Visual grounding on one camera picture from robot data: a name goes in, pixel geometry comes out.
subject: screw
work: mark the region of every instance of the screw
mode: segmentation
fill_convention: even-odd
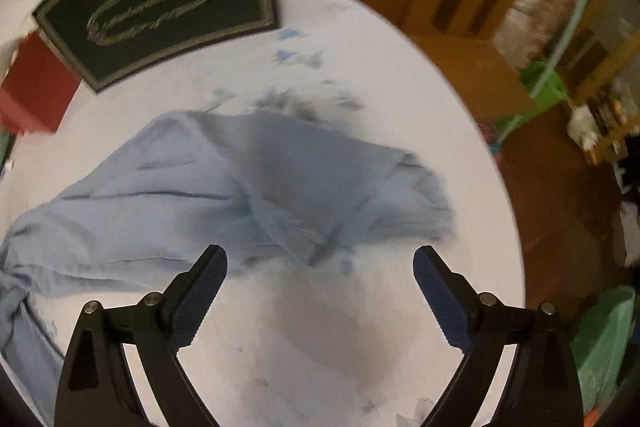
[[[151,292],[145,295],[143,302],[146,306],[155,306],[162,299],[162,294],[158,292]]]
[[[540,309],[546,315],[553,315],[554,313],[556,313],[556,307],[553,306],[553,304],[551,304],[550,302],[543,302],[542,304],[540,304]]]
[[[480,294],[480,302],[485,306],[494,306],[494,304],[498,301],[498,298],[489,292],[484,292]]]
[[[84,311],[84,313],[93,313],[98,309],[99,305],[100,303],[98,301],[89,301],[84,305],[82,311]]]

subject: green plastic bag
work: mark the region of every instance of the green plastic bag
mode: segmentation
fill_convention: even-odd
[[[545,69],[546,62],[536,61],[530,63],[529,66],[527,66],[520,72],[520,83],[524,87],[526,87],[529,92],[531,92]],[[547,77],[545,86],[533,101],[534,105],[536,106],[535,109],[522,114],[520,116],[520,121],[518,122],[517,127],[528,122],[533,117],[544,113],[546,110],[551,109],[557,103],[562,102],[563,100],[567,100],[568,98],[569,94],[566,92],[566,87],[564,87],[562,79],[555,71],[553,71]],[[497,120],[495,122],[495,130],[498,136],[500,136],[507,128],[510,120],[511,118],[500,118],[500,120]]]
[[[635,298],[636,292],[631,286],[608,290],[580,321],[571,350],[578,369],[585,415],[595,406],[606,407],[616,394],[616,379],[629,338]]]

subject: red box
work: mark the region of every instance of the red box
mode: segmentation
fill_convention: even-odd
[[[57,131],[79,83],[46,42],[29,33],[0,86],[0,123],[16,133]]]

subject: white table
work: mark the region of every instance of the white table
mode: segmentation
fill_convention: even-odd
[[[217,110],[237,114],[270,89],[292,89],[354,137],[417,153],[441,176],[456,214],[456,236],[436,245],[438,252],[476,290],[522,306],[522,258],[507,193],[439,71],[353,0],[280,2],[285,32],[200,49],[99,96],[81,86],[55,136],[18,140],[14,169],[0,183],[3,230],[165,111],[209,108],[232,93]],[[1,16],[11,9],[0,2]],[[340,97],[362,108],[336,108]],[[412,255],[421,244],[407,238],[359,248],[351,275],[292,273],[270,263],[226,280],[193,346],[178,354],[220,425],[388,427],[411,425],[417,406],[424,415],[425,399],[437,400],[462,356],[447,345],[414,282]],[[112,307],[140,295],[33,303],[66,349],[81,305],[93,298]],[[512,353],[503,357],[479,420],[497,404]],[[134,350],[127,354],[149,419],[165,425]]]

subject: light blue fabric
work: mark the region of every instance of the light blue fabric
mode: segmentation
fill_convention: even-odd
[[[440,182],[410,153],[267,111],[168,113],[14,222],[0,248],[0,349],[52,423],[62,356],[30,292],[158,289],[209,244],[238,272],[450,227]]]

